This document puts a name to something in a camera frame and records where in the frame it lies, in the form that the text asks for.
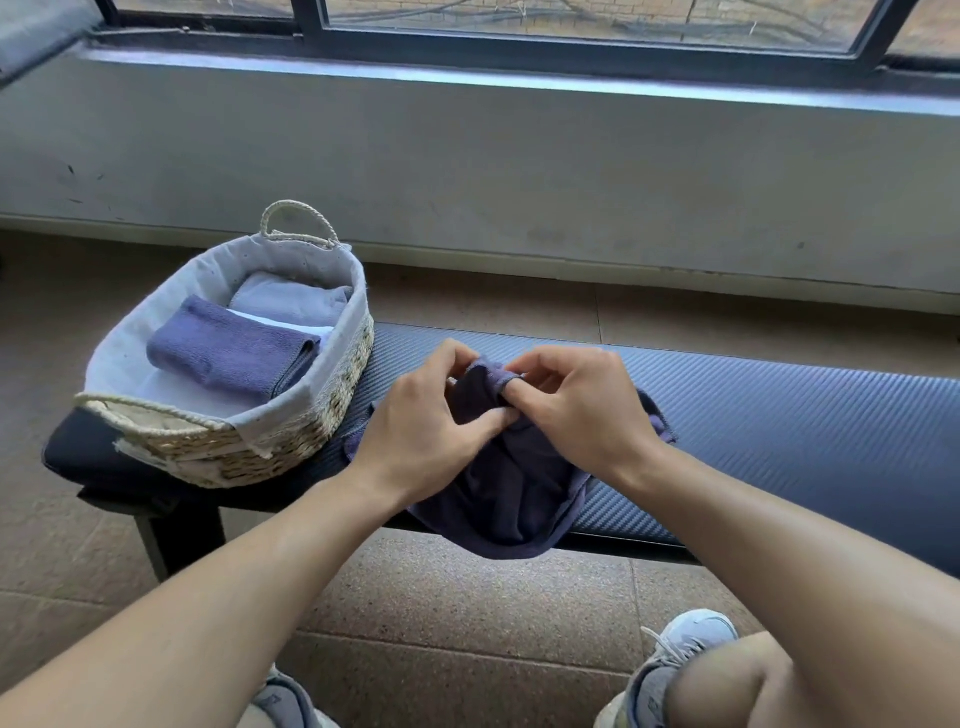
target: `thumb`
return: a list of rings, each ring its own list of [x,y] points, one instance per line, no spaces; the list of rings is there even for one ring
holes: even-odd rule
[[[519,377],[508,381],[500,396],[534,422],[550,397]]]
[[[460,431],[466,436],[470,450],[475,454],[519,417],[520,413],[511,407],[497,407],[487,410],[471,423],[460,425]]]

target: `gray wall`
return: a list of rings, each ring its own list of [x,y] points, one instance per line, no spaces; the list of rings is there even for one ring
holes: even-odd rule
[[[960,293],[960,119],[66,58],[0,95],[0,214]]]

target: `wicker basket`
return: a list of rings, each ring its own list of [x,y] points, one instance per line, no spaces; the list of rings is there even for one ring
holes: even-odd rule
[[[269,231],[283,207],[309,212],[326,237]],[[154,368],[146,358],[153,333],[196,294],[227,305],[255,271],[327,287],[352,285],[353,295],[317,360],[296,385],[255,409],[211,418],[138,399]],[[285,200],[263,214],[260,233],[198,255],[118,324],[97,347],[77,403],[119,430],[116,447],[204,488],[251,485],[285,473],[313,456],[347,414],[373,346],[363,266],[317,210]]]

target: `padded bench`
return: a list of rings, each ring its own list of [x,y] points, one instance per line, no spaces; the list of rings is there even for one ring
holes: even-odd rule
[[[376,326],[370,363],[347,416],[321,452],[243,488],[205,490],[118,453],[116,433],[74,410],[44,453],[79,497],[136,517],[160,579],[224,543],[219,507],[276,512],[347,465],[342,438],[371,401],[446,337],[507,361],[547,342],[521,336]],[[960,576],[960,381],[606,347],[657,401],[678,447],[714,468],[845,523]],[[558,548],[695,563],[652,517],[598,481]],[[408,514],[388,526],[425,530]]]

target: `black window frame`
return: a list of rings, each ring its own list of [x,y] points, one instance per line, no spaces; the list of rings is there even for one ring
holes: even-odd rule
[[[388,63],[706,85],[960,96],[960,59],[890,55],[920,0],[879,0],[847,53],[559,37],[330,27],[324,0],[290,0],[293,17],[117,10],[101,47]]]

